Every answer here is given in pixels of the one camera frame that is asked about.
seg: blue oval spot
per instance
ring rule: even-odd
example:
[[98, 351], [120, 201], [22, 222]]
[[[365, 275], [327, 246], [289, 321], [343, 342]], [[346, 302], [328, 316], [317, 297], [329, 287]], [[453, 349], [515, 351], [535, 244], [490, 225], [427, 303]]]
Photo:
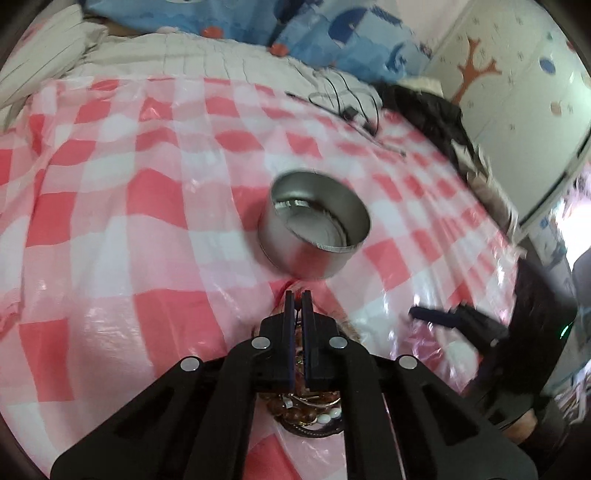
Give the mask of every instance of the blue oval spot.
[[554, 75], [556, 73], [556, 65], [554, 62], [546, 57], [540, 58], [540, 67], [549, 75]]

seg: silver rivet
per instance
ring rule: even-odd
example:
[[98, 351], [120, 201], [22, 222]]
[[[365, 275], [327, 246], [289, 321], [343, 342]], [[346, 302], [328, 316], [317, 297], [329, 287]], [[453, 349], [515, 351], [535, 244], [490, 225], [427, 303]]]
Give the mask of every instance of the silver rivet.
[[194, 356], [183, 358], [183, 361], [181, 362], [181, 368], [186, 372], [194, 372], [199, 368], [199, 358], [195, 358]]
[[345, 348], [347, 346], [347, 339], [345, 337], [332, 337], [329, 340], [329, 345], [332, 348]]
[[264, 350], [271, 346], [271, 341], [267, 337], [256, 337], [252, 339], [251, 345], [257, 350]]
[[418, 365], [417, 359], [410, 355], [404, 355], [398, 360], [398, 363], [402, 368], [406, 368], [406, 370], [413, 370]]

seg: orange coral print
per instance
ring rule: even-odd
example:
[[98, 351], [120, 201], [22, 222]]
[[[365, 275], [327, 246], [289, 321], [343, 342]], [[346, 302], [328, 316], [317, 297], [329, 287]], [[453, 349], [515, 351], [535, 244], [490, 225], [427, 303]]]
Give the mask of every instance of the orange coral print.
[[458, 70], [462, 72], [464, 80], [460, 85], [460, 88], [452, 98], [452, 103], [455, 103], [456, 105], [460, 104], [468, 88], [470, 88], [470, 85], [472, 85], [472, 83], [474, 83], [477, 78], [487, 74], [503, 75], [503, 72], [496, 68], [496, 59], [491, 59], [489, 64], [483, 70], [478, 70], [474, 66], [474, 54], [476, 53], [476, 49], [478, 48], [478, 45], [480, 45], [480, 42], [480, 38], [478, 40], [474, 40], [473, 38], [468, 37], [468, 43], [470, 44], [470, 53], [468, 54], [466, 65], [457, 66]]
[[290, 49], [287, 48], [287, 45], [283, 43], [274, 43], [271, 47], [269, 47], [269, 53], [274, 55], [275, 57], [285, 57], [290, 52]]
[[201, 30], [201, 36], [205, 38], [220, 39], [223, 38], [223, 30], [220, 27], [215, 27], [212, 25]]

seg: blue patterned fabric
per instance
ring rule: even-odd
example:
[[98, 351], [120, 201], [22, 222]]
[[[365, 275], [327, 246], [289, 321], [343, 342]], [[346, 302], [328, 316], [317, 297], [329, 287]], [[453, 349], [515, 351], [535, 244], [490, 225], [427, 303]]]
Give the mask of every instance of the blue patterned fabric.
[[140, 32], [161, 27], [268, 45], [303, 0], [80, 0], [93, 14]]
[[333, 66], [360, 80], [395, 82], [418, 75], [429, 56], [413, 32], [375, 0], [304, 0], [275, 40], [272, 52], [310, 66]]

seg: crumpled plastic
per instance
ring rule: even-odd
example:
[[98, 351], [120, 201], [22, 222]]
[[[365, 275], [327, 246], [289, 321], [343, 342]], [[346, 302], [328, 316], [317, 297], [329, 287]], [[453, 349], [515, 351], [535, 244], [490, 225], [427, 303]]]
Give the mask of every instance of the crumpled plastic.
[[[469, 301], [508, 322], [517, 252], [420, 133], [389, 113], [380, 125], [374, 140], [282, 92], [207, 78], [83, 77], [34, 95], [0, 137], [0, 410], [31, 459], [48, 473], [180, 358], [250, 337], [293, 281], [256, 225], [294, 168], [347, 183], [372, 217], [341, 272], [305, 283], [314, 303], [371, 353], [413, 354], [461, 391], [476, 352], [408, 309]], [[258, 406], [246, 478], [323, 480], [344, 464], [340, 436], [292, 436]]]

